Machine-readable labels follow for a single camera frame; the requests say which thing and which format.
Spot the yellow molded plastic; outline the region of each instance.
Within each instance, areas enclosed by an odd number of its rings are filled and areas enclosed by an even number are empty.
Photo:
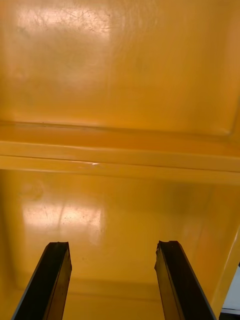
[[[219,315],[240,260],[240,3],[0,4],[0,314],[69,241],[64,320],[164,319],[159,240]]]

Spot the yellow surface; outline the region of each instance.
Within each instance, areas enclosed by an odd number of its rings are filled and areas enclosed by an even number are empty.
[[[240,2],[0,4],[0,314],[69,241],[64,319],[163,319],[159,240],[218,316],[240,261]]]
[[[1,16],[1,120],[233,129],[237,0],[9,0]]]

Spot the yellow plastic panel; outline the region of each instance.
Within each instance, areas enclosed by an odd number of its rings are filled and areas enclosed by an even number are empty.
[[[9,0],[0,119],[226,135],[240,79],[237,0]]]
[[[27,171],[3,171],[1,183],[15,286],[6,315],[46,244],[69,241],[66,320],[112,319],[114,306],[116,319],[164,319],[154,270],[159,239],[182,244],[220,312],[239,262],[239,187]]]

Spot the black metal prong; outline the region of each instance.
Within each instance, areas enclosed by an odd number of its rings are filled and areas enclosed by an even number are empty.
[[[165,320],[216,320],[179,242],[158,243],[155,270]]]
[[[50,242],[12,320],[62,320],[72,272],[68,242]]]

